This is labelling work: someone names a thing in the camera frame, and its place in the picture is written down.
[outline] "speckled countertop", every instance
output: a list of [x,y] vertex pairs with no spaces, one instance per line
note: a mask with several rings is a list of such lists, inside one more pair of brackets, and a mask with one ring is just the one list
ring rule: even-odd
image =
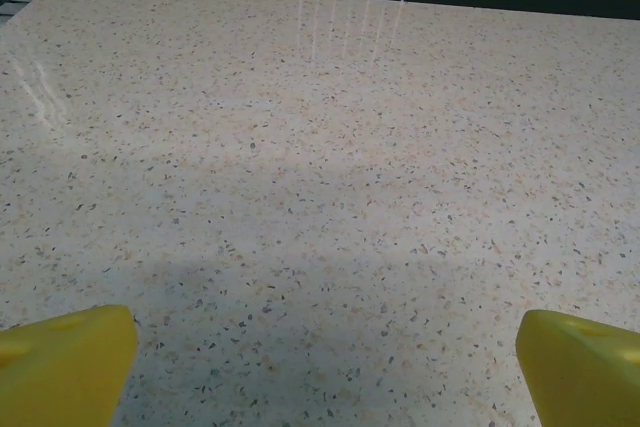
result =
[[640,327],[640,22],[35,0],[0,326],[124,303],[114,426],[537,426],[527,309]]

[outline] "table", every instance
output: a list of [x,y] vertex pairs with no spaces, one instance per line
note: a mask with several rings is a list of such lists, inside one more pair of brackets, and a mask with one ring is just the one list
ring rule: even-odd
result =
[[115,426],[535,426],[528,309],[640,328],[640,23],[34,0],[0,324],[130,306]]

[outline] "yellow object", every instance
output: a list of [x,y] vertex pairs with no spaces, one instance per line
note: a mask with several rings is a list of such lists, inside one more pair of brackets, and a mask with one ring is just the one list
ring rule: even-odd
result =
[[119,305],[0,332],[0,426],[110,425],[136,345]]
[[640,426],[640,334],[533,310],[516,350],[544,427]]

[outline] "yellow plastic part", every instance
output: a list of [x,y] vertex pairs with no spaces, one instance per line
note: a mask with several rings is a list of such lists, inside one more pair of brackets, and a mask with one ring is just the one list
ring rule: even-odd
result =
[[640,334],[532,310],[516,350],[544,427],[640,426]]
[[0,426],[109,426],[136,346],[119,305],[0,332]]

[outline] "terrazzo surface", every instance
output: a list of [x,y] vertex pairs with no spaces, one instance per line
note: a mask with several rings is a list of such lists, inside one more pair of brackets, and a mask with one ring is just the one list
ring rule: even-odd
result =
[[549,308],[640,328],[640,23],[34,0],[0,31],[0,327],[124,303],[113,426],[537,426]]

